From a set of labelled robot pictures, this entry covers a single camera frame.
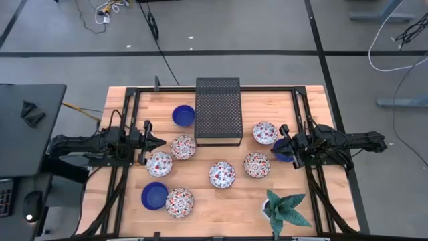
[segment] succulent plant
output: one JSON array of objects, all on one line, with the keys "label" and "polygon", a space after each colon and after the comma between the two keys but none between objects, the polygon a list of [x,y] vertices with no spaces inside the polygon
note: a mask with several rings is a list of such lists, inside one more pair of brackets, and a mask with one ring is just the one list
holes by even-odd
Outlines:
[{"label": "succulent plant", "polygon": [[304,197],[305,194],[297,194],[279,198],[271,190],[267,191],[269,202],[263,211],[270,218],[270,226],[274,231],[275,240],[278,239],[282,231],[282,220],[297,226],[311,227],[310,223],[294,209]]}]

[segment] keyboard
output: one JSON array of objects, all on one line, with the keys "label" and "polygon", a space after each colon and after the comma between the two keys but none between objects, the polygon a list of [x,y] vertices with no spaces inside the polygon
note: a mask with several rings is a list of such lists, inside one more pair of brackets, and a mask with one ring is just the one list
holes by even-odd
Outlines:
[{"label": "keyboard", "polygon": [[0,179],[0,218],[12,213],[13,179]]}]

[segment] white cable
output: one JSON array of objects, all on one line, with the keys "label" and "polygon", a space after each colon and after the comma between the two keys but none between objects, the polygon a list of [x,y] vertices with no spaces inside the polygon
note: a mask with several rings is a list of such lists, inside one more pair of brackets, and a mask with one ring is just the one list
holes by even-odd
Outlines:
[{"label": "white cable", "polygon": [[105,3],[105,4],[101,4],[101,5],[99,5],[97,8],[96,8],[96,10],[95,10],[95,22],[97,23],[97,24],[104,24],[104,20],[103,20],[103,22],[102,23],[100,23],[100,22],[98,22],[98,18],[97,18],[97,16],[98,16],[98,10],[99,10],[99,8],[101,8],[102,6],[105,6],[105,5],[107,5],[107,4],[109,4],[110,2],[109,1],[107,1],[107,3]]},{"label": "white cable", "polygon": [[[109,4],[111,4],[111,2],[112,2],[112,0],[107,0],[107,2],[106,3],[104,3],[104,4],[101,4],[101,5],[99,5],[97,8],[96,8],[96,10],[95,10],[95,22],[97,23],[97,24],[105,24],[105,23],[110,23],[110,15],[108,14],[108,13],[105,13],[105,16],[104,17],[107,17],[107,21],[105,21],[105,20],[103,20],[103,22],[99,22],[98,21],[98,10],[101,8],[101,7],[103,7],[103,6],[105,6],[105,5],[109,5]],[[115,3],[113,3],[113,4],[111,4],[111,7],[112,7],[112,10],[115,12],[115,13],[118,13],[119,11],[120,11],[120,8],[119,8],[119,6],[120,5],[125,5],[124,3],[119,3],[119,2],[115,2]]]},{"label": "white cable", "polygon": [[[403,3],[404,1],[402,1],[395,9],[394,9],[394,11],[385,19],[385,21],[383,21],[383,23],[382,23],[382,25],[381,25],[381,28],[379,28],[379,30],[377,31],[377,33],[376,33],[376,36],[374,37],[374,40],[373,40],[373,43],[372,43],[372,45],[370,46],[370,48],[368,49],[368,60],[369,60],[369,62],[370,62],[370,65],[375,69],[375,70],[378,70],[378,71],[381,71],[381,72],[392,72],[392,71],[395,71],[395,70],[404,70],[404,69],[407,69],[407,68],[412,68],[413,66],[404,66],[404,67],[399,67],[399,68],[393,68],[393,69],[389,69],[389,70],[383,70],[383,69],[380,69],[380,68],[377,68],[376,66],[374,66],[373,65],[373,63],[372,63],[372,58],[371,58],[371,56],[370,56],[370,53],[371,53],[371,51],[372,51],[372,48],[373,48],[373,46],[374,46],[374,44],[376,43],[376,40],[377,40],[377,38],[378,38],[378,36],[379,36],[379,33],[381,32],[381,30],[382,30],[382,28],[383,28],[383,26],[387,23],[387,21],[388,21],[388,19],[391,17],[391,15],[392,14],[394,14],[394,12],[400,7],[400,5]],[[428,57],[427,58],[425,58],[424,60],[422,60],[422,61],[420,61],[419,63],[417,63],[417,64],[415,64],[415,66],[418,66],[419,64],[422,64],[423,62],[425,62],[425,61],[427,61],[428,60]]]}]

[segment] mouse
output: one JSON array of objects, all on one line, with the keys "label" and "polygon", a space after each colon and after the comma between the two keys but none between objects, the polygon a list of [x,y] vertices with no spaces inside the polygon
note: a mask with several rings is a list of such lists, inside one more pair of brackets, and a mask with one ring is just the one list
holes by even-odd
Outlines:
[{"label": "mouse", "polygon": [[43,195],[41,191],[32,191],[25,196],[23,203],[23,215],[27,222],[32,223],[40,219],[42,197]]}]

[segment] plant pot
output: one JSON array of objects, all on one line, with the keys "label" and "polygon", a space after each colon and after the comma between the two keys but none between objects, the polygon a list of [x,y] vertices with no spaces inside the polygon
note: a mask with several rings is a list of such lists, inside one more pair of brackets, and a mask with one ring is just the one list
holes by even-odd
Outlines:
[{"label": "plant pot", "polygon": [[261,205],[261,212],[263,214],[263,217],[265,217],[267,220],[270,220],[268,215],[263,211],[265,208],[269,207],[269,199],[266,199],[263,204]]}]

